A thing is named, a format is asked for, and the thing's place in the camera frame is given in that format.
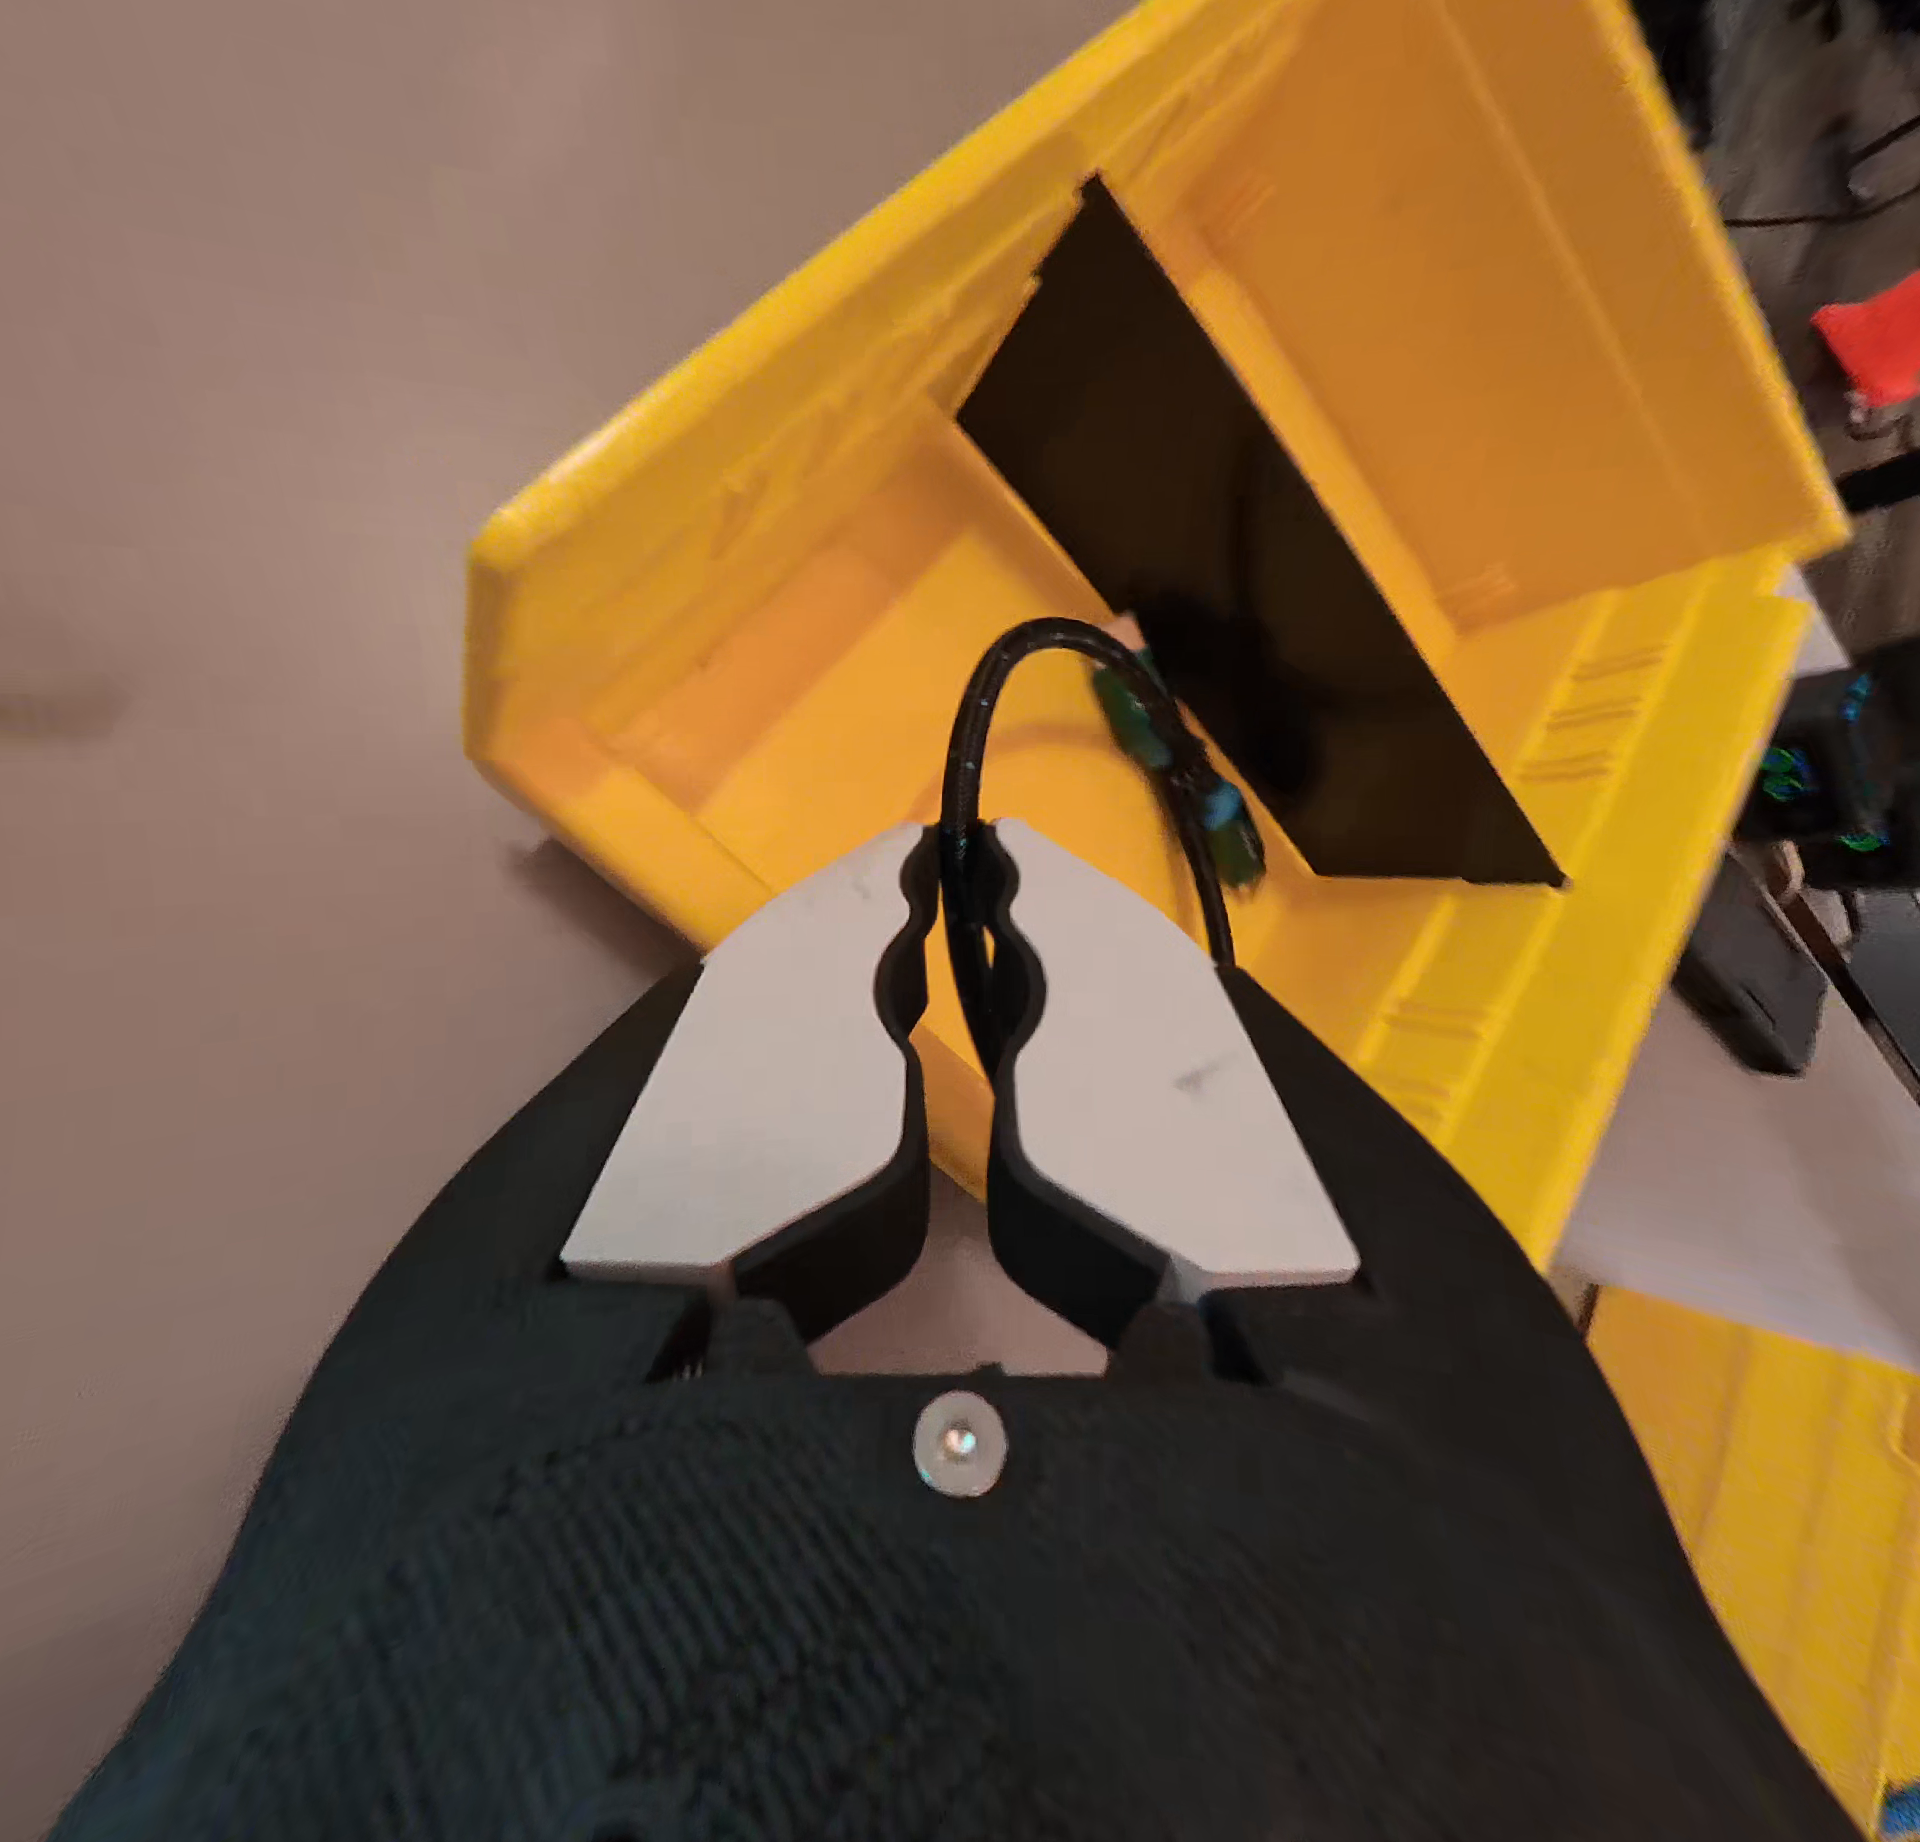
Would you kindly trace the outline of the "black bin divider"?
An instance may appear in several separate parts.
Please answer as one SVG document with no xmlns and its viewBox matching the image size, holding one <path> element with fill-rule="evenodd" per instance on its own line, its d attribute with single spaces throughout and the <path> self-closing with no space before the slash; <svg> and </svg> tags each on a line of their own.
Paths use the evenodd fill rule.
<svg viewBox="0 0 1920 1842">
<path fill-rule="evenodd" d="M 1566 871 L 1094 174 L 960 427 L 1320 878 Z"/>
</svg>

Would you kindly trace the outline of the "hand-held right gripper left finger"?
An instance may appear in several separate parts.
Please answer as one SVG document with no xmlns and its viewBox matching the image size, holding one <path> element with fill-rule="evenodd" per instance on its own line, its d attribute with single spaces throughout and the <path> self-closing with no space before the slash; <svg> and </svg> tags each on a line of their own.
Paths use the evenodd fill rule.
<svg viewBox="0 0 1920 1842">
<path fill-rule="evenodd" d="M 565 1274 L 767 1302 L 803 1342 L 891 1295 L 934 1220 L 935 918 L 939 833 L 904 825 L 739 925 L 667 1022 Z"/>
</svg>

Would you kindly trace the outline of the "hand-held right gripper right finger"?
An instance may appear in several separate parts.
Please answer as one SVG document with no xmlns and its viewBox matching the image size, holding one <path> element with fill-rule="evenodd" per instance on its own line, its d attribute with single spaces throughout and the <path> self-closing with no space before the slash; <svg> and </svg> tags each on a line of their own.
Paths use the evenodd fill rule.
<svg viewBox="0 0 1920 1842">
<path fill-rule="evenodd" d="M 1358 1248 L 1263 1067 L 1230 969 L 1026 822 L 983 830 L 997 1022 L 989 1239 L 1117 1352 L 1141 1311 L 1345 1286 Z"/>
</svg>

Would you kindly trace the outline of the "grey desk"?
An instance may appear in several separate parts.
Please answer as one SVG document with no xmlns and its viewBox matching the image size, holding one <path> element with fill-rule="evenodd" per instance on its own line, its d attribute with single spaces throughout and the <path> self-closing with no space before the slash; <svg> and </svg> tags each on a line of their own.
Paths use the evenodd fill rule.
<svg viewBox="0 0 1920 1842">
<path fill-rule="evenodd" d="M 3 1836 L 670 943 L 467 769 L 472 537 L 1139 0 L 3 0 Z"/>
</svg>

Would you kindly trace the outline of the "black braided cable green plug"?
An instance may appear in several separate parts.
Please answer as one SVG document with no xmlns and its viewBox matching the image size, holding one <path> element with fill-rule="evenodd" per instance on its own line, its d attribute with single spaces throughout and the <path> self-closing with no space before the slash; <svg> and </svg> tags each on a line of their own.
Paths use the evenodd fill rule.
<svg viewBox="0 0 1920 1842">
<path fill-rule="evenodd" d="M 1266 874 L 1266 846 L 1248 800 L 1219 769 L 1203 736 L 1169 691 L 1147 646 L 1133 646 L 1079 618 L 1031 618 L 1004 631 L 976 663 L 948 736 L 939 809 L 939 886 L 953 987 L 985 1081 L 997 1081 L 1006 1022 L 995 1003 L 995 943 L 989 937 L 989 884 L 979 861 L 979 815 L 989 736 L 1014 672 L 1042 655 L 1076 655 L 1097 669 L 1104 713 L 1117 746 L 1150 777 L 1203 914 L 1207 952 L 1214 967 L 1235 967 L 1230 890 Z"/>
</svg>

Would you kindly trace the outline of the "black flat device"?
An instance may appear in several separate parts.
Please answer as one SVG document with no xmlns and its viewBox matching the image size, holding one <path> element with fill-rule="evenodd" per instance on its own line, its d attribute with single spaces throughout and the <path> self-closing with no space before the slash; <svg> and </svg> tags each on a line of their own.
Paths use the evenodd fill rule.
<svg viewBox="0 0 1920 1842">
<path fill-rule="evenodd" d="M 1808 1075 L 1829 978 L 1732 852 L 1720 858 L 1694 918 L 1674 993 L 1746 1071 Z"/>
</svg>

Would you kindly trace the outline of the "black box blue green marks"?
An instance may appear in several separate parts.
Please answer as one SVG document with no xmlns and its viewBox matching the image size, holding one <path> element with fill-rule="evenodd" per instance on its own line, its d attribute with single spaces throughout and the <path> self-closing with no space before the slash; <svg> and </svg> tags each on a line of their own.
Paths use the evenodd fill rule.
<svg viewBox="0 0 1920 1842">
<path fill-rule="evenodd" d="M 1754 777 L 1742 836 L 1877 852 L 1889 841 L 1901 775 L 1901 730 L 1871 669 L 1796 677 Z"/>
</svg>

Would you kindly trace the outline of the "yellow plastic bin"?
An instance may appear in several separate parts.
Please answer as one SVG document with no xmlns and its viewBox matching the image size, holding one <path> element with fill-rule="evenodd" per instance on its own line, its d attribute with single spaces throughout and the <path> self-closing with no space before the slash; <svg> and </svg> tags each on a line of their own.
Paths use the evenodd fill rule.
<svg viewBox="0 0 1920 1842">
<path fill-rule="evenodd" d="M 1266 874 L 1235 959 L 1532 1261 L 1845 519 L 1626 0 L 1145 0 L 497 510 L 463 746 L 701 952 L 935 822 L 979 658 L 1114 613 L 960 427 L 1101 178 L 1563 890 Z"/>
<path fill-rule="evenodd" d="M 1720 1624 L 1877 1839 L 1919 1836 L 1919 1377 L 1599 1289 L 1588 1346 Z"/>
</svg>

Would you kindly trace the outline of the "orange red object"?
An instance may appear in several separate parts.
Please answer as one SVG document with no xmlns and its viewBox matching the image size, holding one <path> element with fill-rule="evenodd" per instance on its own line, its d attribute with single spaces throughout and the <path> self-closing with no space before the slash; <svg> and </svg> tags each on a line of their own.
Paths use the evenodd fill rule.
<svg viewBox="0 0 1920 1842">
<path fill-rule="evenodd" d="M 1880 296 L 1827 303 L 1811 315 L 1811 329 L 1835 360 L 1863 416 L 1919 400 L 1919 285 L 1920 274 L 1911 271 Z"/>
</svg>

